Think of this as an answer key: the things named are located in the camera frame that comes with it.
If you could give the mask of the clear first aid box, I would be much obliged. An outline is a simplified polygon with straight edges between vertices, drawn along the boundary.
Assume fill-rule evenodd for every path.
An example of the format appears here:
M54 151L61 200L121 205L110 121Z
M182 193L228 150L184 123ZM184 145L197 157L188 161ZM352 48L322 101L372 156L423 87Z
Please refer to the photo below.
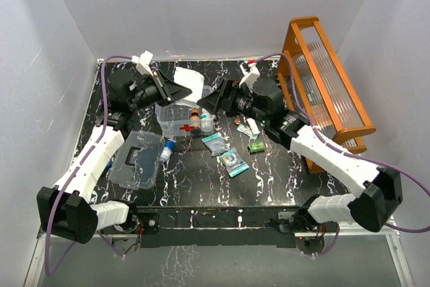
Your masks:
M202 114L208 114L212 120L212 129L210 132L202 132L192 134L189 126L189 118L193 108L188 106L178 105L176 103L161 107L155 104L155 115L157 122L161 127L162 134L165 138L176 138L181 136L209 136L214 132L214 115L211 115L207 110L198 107L200 117Z

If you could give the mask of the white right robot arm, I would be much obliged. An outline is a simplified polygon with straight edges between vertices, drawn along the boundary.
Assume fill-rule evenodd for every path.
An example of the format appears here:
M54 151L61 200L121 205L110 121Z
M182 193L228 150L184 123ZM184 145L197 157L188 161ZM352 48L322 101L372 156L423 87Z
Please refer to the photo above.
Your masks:
M398 171L349 156L349 151L323 136L300 114L284 105L284 94L272 79L263 78L252 89L230 79L198 105L211 114L242 114L260 122L266 135L277 144L314 161L349 190L331 197L314 195L287 220L290 228L315 231L326 222L356 222L378 232L402 202Z

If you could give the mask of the teal topped bead packet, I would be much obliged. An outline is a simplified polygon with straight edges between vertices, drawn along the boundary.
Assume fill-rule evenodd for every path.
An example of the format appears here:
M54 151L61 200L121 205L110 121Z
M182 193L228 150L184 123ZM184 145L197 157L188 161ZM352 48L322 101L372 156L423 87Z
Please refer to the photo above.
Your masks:
M221 155L228 151L228 147L219 132L203 138L202 142L210 150L212 157Z

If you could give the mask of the teal packet with round item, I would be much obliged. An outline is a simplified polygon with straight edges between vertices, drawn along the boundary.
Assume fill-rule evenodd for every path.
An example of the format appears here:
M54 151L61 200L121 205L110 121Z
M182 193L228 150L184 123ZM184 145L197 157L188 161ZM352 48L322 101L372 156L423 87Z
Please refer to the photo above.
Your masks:
M235 148L223 153L220 156L220 160L226 167L230 177L235 177L249 168L249 165L242 159Z

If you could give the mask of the white blue mask packet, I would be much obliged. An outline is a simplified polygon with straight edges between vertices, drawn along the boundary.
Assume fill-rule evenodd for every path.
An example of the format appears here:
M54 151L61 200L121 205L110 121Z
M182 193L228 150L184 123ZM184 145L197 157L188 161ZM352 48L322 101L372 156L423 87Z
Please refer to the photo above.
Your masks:
M176 104L188 106L191 108L198 108L197 102L202 98L204 89L204 76L201 73L191 69L175 67L173 80L175 83L191 90L190 95L178 100Z

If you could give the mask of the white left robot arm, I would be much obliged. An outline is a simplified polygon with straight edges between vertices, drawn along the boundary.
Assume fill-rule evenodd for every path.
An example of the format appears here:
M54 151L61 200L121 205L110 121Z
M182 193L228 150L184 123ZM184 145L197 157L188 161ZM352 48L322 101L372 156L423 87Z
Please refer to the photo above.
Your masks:
M138 63L136 70L102 75L101 90L101 123L94 126L67 172L52 187L42 187L36 196L42 230L81 244L106 227L117 226L125 233L137 228L139 217L131 202L91 204L93 189L124 144L134 112L152 104L167 106L192 93L145 63Z

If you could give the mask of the brown bottle orange cap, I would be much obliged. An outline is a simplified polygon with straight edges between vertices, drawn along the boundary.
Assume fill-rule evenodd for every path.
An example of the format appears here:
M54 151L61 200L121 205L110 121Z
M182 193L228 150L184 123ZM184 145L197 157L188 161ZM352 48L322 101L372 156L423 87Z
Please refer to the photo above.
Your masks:
M191 115L189 118L189 126L191 128L190 132L192 134L198 134L201 131L201 120L200 120L199 109L194 108L191 111Z

